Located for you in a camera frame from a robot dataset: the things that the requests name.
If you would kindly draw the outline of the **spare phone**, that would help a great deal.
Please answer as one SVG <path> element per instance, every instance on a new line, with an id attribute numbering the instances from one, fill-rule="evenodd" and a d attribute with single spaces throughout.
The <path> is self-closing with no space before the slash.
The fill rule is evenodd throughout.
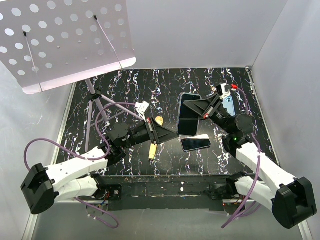
<path id="1" fill-rule="evenodd" d="M 201 100 L 199 94 L 183 93 L 180 97 L 177 133 L 185 136 L 197 134 L 199 116 L 184 105 L 185 101 Z"/>

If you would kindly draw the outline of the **light blue phone case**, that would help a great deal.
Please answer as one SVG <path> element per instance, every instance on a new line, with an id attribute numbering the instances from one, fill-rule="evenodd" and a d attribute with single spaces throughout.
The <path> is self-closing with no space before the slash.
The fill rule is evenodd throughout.
<path id="1" fill-rule="evenodd" d="M 231 116 L 236 115 L 233 98 L 231 96 L 224 98 L 222 105 Z"/>

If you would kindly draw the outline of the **black smartphone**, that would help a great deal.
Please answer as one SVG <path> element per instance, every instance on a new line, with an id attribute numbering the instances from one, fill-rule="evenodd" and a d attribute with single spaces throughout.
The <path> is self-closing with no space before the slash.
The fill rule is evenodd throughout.
<path id="1" fill-rule="evenodd" d="M 211 141 L 208 134 L 201 134 L 181 139 L 181 146 L 184 152 L 191 152 L 211 147 Z"/>

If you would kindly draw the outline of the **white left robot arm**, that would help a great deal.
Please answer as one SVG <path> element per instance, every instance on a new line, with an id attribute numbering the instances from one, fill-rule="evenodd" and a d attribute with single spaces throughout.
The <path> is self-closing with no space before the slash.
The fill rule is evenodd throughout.
<path id="1" fill-rule="evenodd" d="M 124 158 L 125 149 L 148 141 L 159 145 L 178 137 L 177 132 L 161 126 L 154 118 L 141 121 L 136 127 L 116 123 L 106 135 L 106 142 L 91 151 L 60 164 L 29 167 L 21 191 L 33 215 L 74 197 L 101 200 L 107 191 L 94 172 L 118 163 Z"/>

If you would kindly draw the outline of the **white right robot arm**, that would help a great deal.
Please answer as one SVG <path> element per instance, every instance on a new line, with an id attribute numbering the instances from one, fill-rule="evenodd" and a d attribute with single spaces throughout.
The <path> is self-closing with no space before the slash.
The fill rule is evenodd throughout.
<path id="1" fill-rule="evenodd" d="M 254 124 L 249 114 L 230 115 L 217 94 L 207 99 L 186 100 L 183 105 L 222 128 L 227 133 L 222 137 L 224 149 L 255 171 L 254 178 L 237 173 L 227 179 L 226 192 L 230 198 L 243 195 L 254 200 L 269 209 L 286 229 L 317 214 L 312 183 L 286 172 L 261 151 L 253 136 Z"/>

